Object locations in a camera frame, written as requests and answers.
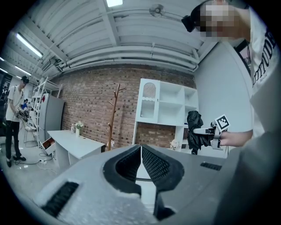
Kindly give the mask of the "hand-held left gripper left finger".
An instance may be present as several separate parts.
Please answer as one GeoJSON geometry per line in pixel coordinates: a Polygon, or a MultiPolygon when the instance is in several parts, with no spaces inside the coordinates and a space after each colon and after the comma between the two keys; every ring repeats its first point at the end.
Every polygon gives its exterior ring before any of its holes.
{"type": "Polygon", "coordinates": [[[139,145],[89,156],[60,173],[34,202],[68,225],[151,225],[154,216],[136,183],[140,163],[139,145]]]}

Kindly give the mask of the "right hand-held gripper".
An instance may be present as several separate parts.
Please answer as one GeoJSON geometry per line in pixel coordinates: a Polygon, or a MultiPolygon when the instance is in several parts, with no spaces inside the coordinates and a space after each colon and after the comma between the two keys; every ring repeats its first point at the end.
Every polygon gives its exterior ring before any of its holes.
{"type": "Polygon", "coordinates": [[[213,136],[213,140],[210,141],[211,147],[216,150],[223,150],[220,147],[220,137],[223,131],[226,131],[230,126],[230,123],[225,114],[216,118],[209,128],[196,128],[193,130],[194,134],[210,134],[213,136]]]}

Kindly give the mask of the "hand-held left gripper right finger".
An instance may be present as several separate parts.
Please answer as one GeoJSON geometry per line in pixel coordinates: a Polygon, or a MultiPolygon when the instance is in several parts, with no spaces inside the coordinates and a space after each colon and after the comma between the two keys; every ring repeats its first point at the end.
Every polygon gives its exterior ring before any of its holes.
{"type": "Polygon", "coordinates": [[[226,159],[142,145],[145,169],[156,186],[159,221],[213,221],[234,175],[239,151],[226,159]]]}

